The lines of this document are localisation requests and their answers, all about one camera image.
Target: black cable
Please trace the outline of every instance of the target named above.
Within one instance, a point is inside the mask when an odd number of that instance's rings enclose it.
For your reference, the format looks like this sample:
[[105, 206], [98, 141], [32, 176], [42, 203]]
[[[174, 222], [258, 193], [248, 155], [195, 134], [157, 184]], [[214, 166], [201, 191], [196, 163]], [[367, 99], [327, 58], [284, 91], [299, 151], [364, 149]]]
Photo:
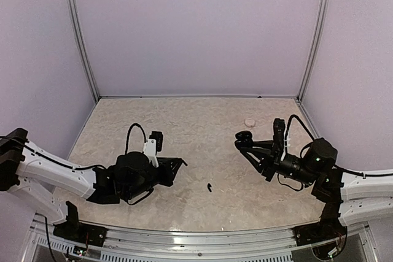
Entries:
[[45, 217], [45, 216], [44, 216], [44, 218], [45, 218], [45, 231], [47, 232], [47, 242], [48, 242], [48, 248], [49, 248], [50, 256], [52, 256], [53, 262], [57, 262], [54, 254], [52, 252], [52, 247], [50, 246], [49, 231], [48, 231], [48, 218]]
[[[287, 129], [285, 131], [285, 137], [284, 137], [284, 141], [287, 142], [287, 138], [288, 138], [288, 134], [289, 134], [289, 127], [290, 124], [292, 123], [292, 119], [296, 119], [301, 126], [303, 127], [303, 129], [307, 132], [307, 134], [309, 135], [309, 137], [314, 141], [315, 138], [314, 136], [311, 134], [310, 130], [307, 128], [307, 126], [303, 123], [303, 121], [299, 118], [298, 115], [292, 114], [289, 119], [288, 119], [288, 125], [287, 125]], [[288, 146], [285, 146], [285, 152], [288, 153]]]
[[[285, 132], [285, 137], [284, 137], [284, 141], [285, 141], [285, 142], [287, 142], [287, 137], [288, 137], [288, 134], [289, 134], [289, 127], [290, 127], [290, 124], [291, 124], [291, 122], [292, 122], [292, 119], [296, 119], [296, 120], [301, 124], [301, 126], [303, 127], [303, 129], [307, 132], [307, 134], [309, 135], [309, 137], [310, 137], [313, 141], [315, 140], [314, 136], [311, 134], [311, 132], [310, 132], [309, 129], [306, 127], [306, 125], [303, 123], [303, 121], [299, 118], [299, 116], [297, 116], [297, 115], [295, 115], [295, 114], [292, 114], [292, 115], [289, 117], [289, 119], [288, 119], [288, 125], [287, 125], [287, 129], [286, 129], [286, 132]], [[305, 150], [306, 148], [310, 147], [311, 144], [312, 144], [312, 142], [310, 142], [309, 144], [306, 144], [306, 145], [302, 148], [302, 150], [301, 150], [301, 152], [300, 152], [300, 158], [303, 158], [303, 157], [302, 157], [302, 154], [303, 154], [304, 150]], [[288, 147], [287, 147], [287, 145], [285, 146], [285, 151], [286, 151], [286, 153], [288, 153]], [[334, 164], [334, 167], [336, 167], [337, 169], [339, 169], [339, 170], [341, 170], [341, 171], [343, 171], [343, 172], [345, 172], [345, 173], [352, 174], [352, 175], [356, 175], [356, 176], [360, 176], [360, 177], [363, 177], [363, 178], [365, 178], [365, 177], [387, 177], [387, 176], [393, 176], [393, 173], [385, 173], [385, 174], [366, 174], [366, 173], [362, 173], [362, 172], [356, 172], [356, 171], [352, 171], [352, 170], [348, 170], [348, 169], [339, 167], [339, 166], [337, 166], [336, 164]]]
[[127, 139], [126, 139], [126, 141], [125, 141], [125, 152], [124, 152], [125, 155], [126, 155], [127, 152], [128, 152], [128, 143], [129, 143], [129, 141], [130, 141], [130, 134], [131, 134], [131, 130], [132, 130], [134, 127], [138, 127], [138, 128], [142, 131], [142, 133], [143, 133], [143, 140], [144, 140], [144, 142], [146, 142], [146, 133], [145, 133], [145, 131], [143, 130], [142, 126], [139, 125], [138, 123], [133, 123], [133, 124], [130, 126], [130, 128], [128, 129], [128, 132], [127, 132]]
[[300, 158], [301, 158], [301, 159], [303, 159], [303, 152], [304, 152], [306, 149], [308, 149], [308, 148], [311, 146], [311, 144], [313, 144], [313, 142], [309, 142], [308, 144], [306, 144], [306, 145], [302, 148], [302, 150], [300, 151]]
[[294, 190], [294, 191], [302, 191], [303, 189], [304, 189], [304, 184], [302, 184], [301, 183], [301, 187], [300, 188], [293, 188], [292, 186], [290, 186], [289, 184], [286, 184], [286, 183], [282, 183], [281, 181], [280, 181], [280, 174], [277, 174], [277, 180], [278, 180], [278, 183], [280, 183], [281, 185], [284, 185], [285, 187], [289, 187], [291, 190]]
[[127, 204], [128, 205], [130, 205], [130, 206], [134, 206], [134, 205], [136, 205], [137, 203], [139, 203], [139, 202], [141, 202], [141, 201], [143, 201], [144, 199], [146, 199], [148, 196], [150, 196], [152, 193], [153, 193], [153, 191], [154, 191], [154, 188], [151, 188], [151, 189], [149, 189], [148, 190], [148, 192], [147, 192], [147, 194], [146, 195], [144, 195], [143, 197], [141, 197], [139, 200], [137, 200], [136, 202], [133, 202], [132, 204], [130, 204], [128, 201], [127, 201]]
[[348, 173], [348, 174], [352, 174], [352, 175], [356, 175], [356, 176], [360, 176], [363, 178], [366, 177], [387, 177], [387, 176], [393, 176], [393, 173], [385, 173], [385, 174], [366, 174], [363, 172], [356, 172], [356, 171], [352, 171], [352, 170], [348, 170], [342, 167], [337, 166], [336, 164], [334, 164], [334, 167], [336, 167], [337, 169], [341, 170], [342, 172]]
[[15, 138], [9, 137], [9, 136], [0, 136], [0, 139], [7, 139], [9, 141], [14, 141], [15, 143], [17, 143], [18, 145], [20, 145], [21, 147], [25, 147], [25, 144], [23, 142], [18, 141]]

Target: aluminum frame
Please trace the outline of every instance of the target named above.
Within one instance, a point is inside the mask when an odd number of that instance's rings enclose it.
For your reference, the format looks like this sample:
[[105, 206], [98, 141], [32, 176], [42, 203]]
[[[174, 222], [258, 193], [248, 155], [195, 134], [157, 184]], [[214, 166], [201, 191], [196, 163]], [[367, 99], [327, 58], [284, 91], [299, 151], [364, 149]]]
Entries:
[[[311, 245], [296, 246], [292, 228], [253, 229], [245, 231], [185, 233], [129, 229], [106, 226], [107, 239], [102, 248], [89, 247], [92, 261], [292, 261], [292, 251], [305, 249]], [[53, 250], [65, 253], [75, 245], [51, 234]], [[366, 223], [359, 223], [349, 228], [349, 236], [359, 234], [368, 262], [378, 262], [375, 243]], [[31, 262], [38, 246], [47, 247], [44, 218], [36, 215], [18, 261]]]
[[305, 73], [303, 75], [302, 84], [300, 85], [300, 89], [298, 93], [298, 100], [300, 102], [303, 101], [303, 98], [305, 96], [309, 84], [309, 80], [311, 78], [311, 73], [313, 71], [313, 67], [315, 64], [315, 60], [319, 48], [319, 43], [321, 42], [321, 36], [324, 29], [325, 16], [326, 16], [328, 4], [329, 4], [329, 0], [321, 0], [319, 3], [317, 23], [315, 26], [313, 41], [311, 43], [311, 49], [308, 55]]
[[93, 70], [91, 69], [90, 62], [88, 60], [85, 41], [82, 35], [82, 30], [80, 28], [78, 10], [76, 6], [76, 0], [67, 0], [69, 14], [71, 17], [71, 24], [75, 35], [76, 45], [80, 54], [80, 59], [82, 60], [83, 69], [87, 78], [88, 86], [93, 96], [94, 102], [97, 104], [101, 98], [99, 95], [96, 80], [94, 78]]

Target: lavender wall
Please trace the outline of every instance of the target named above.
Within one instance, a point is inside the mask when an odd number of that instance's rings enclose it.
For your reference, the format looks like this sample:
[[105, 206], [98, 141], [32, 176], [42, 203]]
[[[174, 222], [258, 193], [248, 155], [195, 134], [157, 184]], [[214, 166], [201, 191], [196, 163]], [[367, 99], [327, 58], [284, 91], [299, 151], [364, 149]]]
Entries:
[[[304, 104], [320, 134], [338, 149], [338, 164], [346, 168], [393, 168], [392, 4], [329, 2]], [[386, 230], [392, 222], [371, 222], [382, 261], [393, 256], [393, 234]]]
[[[0, 0], [0, 134], [16, 127], [66, 157], [93, 108], [66, 0]], [[34, 212], [0, 193], [0, 261], [16, 261]]]
[[103, 96], [295, 96], [319, 0], [77, 0]]

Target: beige floor surface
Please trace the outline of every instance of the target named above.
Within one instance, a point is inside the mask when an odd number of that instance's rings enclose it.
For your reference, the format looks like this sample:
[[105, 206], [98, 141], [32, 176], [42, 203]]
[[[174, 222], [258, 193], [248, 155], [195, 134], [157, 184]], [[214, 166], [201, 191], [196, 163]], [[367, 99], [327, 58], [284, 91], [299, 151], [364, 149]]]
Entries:
[[[86, 166], [115, 164], [124, 152], [128, 127], [137, 122], [147, 135], [152, 130], [163, 132], [159, 156], [183, 158], [189, 166], [181, 167], [172, 187], [156, 186], [136, 206], [123, 201], [97, 205], [59, 188], [55, 194], [74, 203], [81, 220], [129, 228], [233, 231], [313, 222], [324, 205], [310, 195], [311, 188], [297, 193], [281, 186], [276, 178], [266, 182], [233, 145], [235, 134], [246, 129], [255, 140], [271, 139], [274, 118], [287, 120], [291, 114], [301, 116], [292, 99], [102, 99], [70, 161]], [[253, 118], [256, 126], [247, 128], [246, 118]], [[130, 150], [141, 150], [139, 130], [133, 130], [131, 137]], [[290, 137], [289, 152], [298, 155], [308, 136], [293, 123]], [[283, 181], [298, 186], [292, 180]]]

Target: cable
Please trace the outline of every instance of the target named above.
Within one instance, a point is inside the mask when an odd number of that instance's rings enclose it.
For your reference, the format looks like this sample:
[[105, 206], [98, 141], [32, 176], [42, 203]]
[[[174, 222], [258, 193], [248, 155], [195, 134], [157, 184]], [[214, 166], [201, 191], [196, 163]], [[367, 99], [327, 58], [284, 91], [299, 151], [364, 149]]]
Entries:
[[9, 141], [14, 141], [14, 142], [16, 142], [18, 145], [21, 145], [22, 147], [24, 147], [25, 146], [25, 144], [23, 143], [23, 142], [20, 142], [20, 141], [18, 141], [17, 139], [15, 139], [15, 138], [12, 138], [12, 137], [9, 137], [9, 136], [0, 136], [0, 139], [7, 139], [7, 140], [9, 140]]
[[50, 246], [49, 232], [48, 232], [48, 218], [45, 217], [45, 216], [44, 216], [44, 218], [45, 218], [45, 231], [47, 232], [47, 242], [48, 242], [48, 248], [49, 248], [50, 256], [52, 256], [53, 262], [57, 262], [54, 254], [52, 252], [52, 247]]
[[130, 206], [134, 206], [134, 205], [138, 204], [139, 202], [143, 201], [144, 199], [146, 199], [148, 196], [150, 196], [153, 193], [153, 191], [154, 191], [154, 188], [151, 188], [151, 189], [148, 190], [147, 194], [144, 195], [143, 197], [141, 197], [139, 200], [137, 200], [136, 202], [133, 202], [132, 204], [130, 204], [128, 202], [129, 201], [128, 200], [127, 204], [130, 205]]
[[345, 249], [345, 246], [346, 246], [346, 241], [348, 240], [348, 228], [346, 227], [345, 228], [345, 240], [344, 240], [344, 244], [343, 244], [343, 246], [340, 248], [340, 251], [337, 253], [337, 255], [335, 255], [333, 258], [336, 258], [338, 255], [340, 255], [343, 251], [344, 251], [344, 249]]
[[128, 132], [127, 132], [127, 139], [126, 139], [126, 141], [125, 141], [125, 152], [124, 152], [125, 155], [126, 155], [127, 152], [128, 152], [128, 143], [129, 143], [129, 141], [130, 141], [130, 134], [131, 134], [131, 130], [132, 130], [134, 127], [138, 127], [138, 128], [142, 131], [142, 133], [143, 133], [143, 140], [144, 140], [144, 142], [146, 142], [146, 133], [145, 133], [145, 131], [143, 130], [142, 126], [139, 125], [138, 123], [133, 123], [133, 124], [130, 126], [130, 128], [128, 129]]
[[280, 183], [281, 185], [284, 185], [285, 187], [289, 187], [291, 190], [294, 190], [294, 191], [302, 191], [303, 189], [304, 189], [304, 184], [302, 184], [301, 183], [301, 187], [300, 188], [293, 188], [292, 186], [290, 186], [289, 184], [286, 184], [286, 183], [282, 183], [281, 181], [280, 181], [280, 174], [277, 174], [277, 180], [278, 180], [278, 183]]
[[300, 158], [301, 158], [301, 159], [303, 159], [303, 152], [304, 152], [306, 149], [308, 149], [308, 148], [311, 146], [311, 144], [313, 144], [313, 142], [309, 142], [308, 144], [306, 144], [306, 145], [302, 148], [302, 150], [300, 151]]
[[336, 164], [334, 164], [334, 167], [336, 167], [337, 169], [341, 170], [342, 172], [348, 173], [348, 174], [352, 174], [352, 175], [356, 175], [356, 176], [360, 176], [363, 178], [366, 177], [387, 177], [387, 176], [393, 176], [393, 173], [385, 173], [385, 174], [366, 174], [363, 172], [356, 172], [356, 171], [352, 171], [352, 170], [348, 170], [342, 167], [337, 166]]
[[[287, 142], [287, 137], [288, 137], [288, 134], [289, 134], [289, 127], [290, 127], [290, 124], [292, 123], [292, 119], [296, 119], [296, 120], [301, 124], [301, 126], [303, 127], [303, 129], [307, 132], [307, 134], [309, 135], [309, 137], [310, 137], [313, 141], [315, 140], [314, 136], [311, 134], [311, 132], [310, 132], [310, 130], [307, 128], [307, 126], [303, 123], [303, 121], [301, 120], [301, 118], [299, 118], [298, 115], [292, 114], [292, 115], [289, 117], [289, 119], [288, 119], [288, 125], [287, 125], [287, 129], [286, 129], [286, 131], [285, 131], [284, 142]], [[288, 153], [288, 146], [287, 146], [287, 145], [285, 146], [285, 152]]]
[[[310, 137], [313, 141], [315, 140], [314, 136], [311, 134], [310, 130], [306, 127], [306, 125], [305, 125], [305, 124], [303, 123], [303, 121], [299, 118], [299, 116], [297, 116], [297, 115], [295, 115], [295, 114], [292, 114], [292, 115], [289, 117], [289, 119], [288, 119], [288, 125], [287, 125], [287, 129], [286, 129], [286, 132], [285, 132], [284, 142], [287, 142], [287, 137], [288, 137], [288, 134], [289, 134], [289, 127], [290, 127], [290, 124], [291, 124], [291, 122], [292, 122], [292, 119], [296, 119], [296, 120], [301, 124], [301, 126], [303, 127], [303, 129], [307, 132], [307, 134], [309, 135], [309, 137]], [[301, 150], [301, 152], [300, 152], [300, 158], [303, 158], [303, 157], [302, 157], [302, 154], [303, 154], [304, 150], [305, 150], [306, 148], [310, 147], [311, 144], [312, 144], [312, 142], [310, 142], [309, 144], [306, 144], [306, 145], [302, 148], [302, 150]], [[285, 151], [286, 151], [286, 153], [288, 153], [288, 147], [287, 147], [287, 145], [285, 146]], [[387, 176], [393, 176], [393, 173], [385, 173], [385, 174], [365, 174], [365, 173], [363, 173], [363, 172], [356, 172], [356, 171], [352, 171], [352, 170], [348, 170], [348, 169], [339, 167], [339, 166], [337, 166], [336, 164], [334, 164], [334, 167], [336, 167], [337, 169], [341, 170], [342, 172], [345, 172], [345, 173], [348, 173], [348, 174], [352, 174], [352, 175], [356, 175], [356, 176], [360, 176], [360, 177], [363, 177], [363, 178], [366, 178], [366, 177], [387, 177]]]

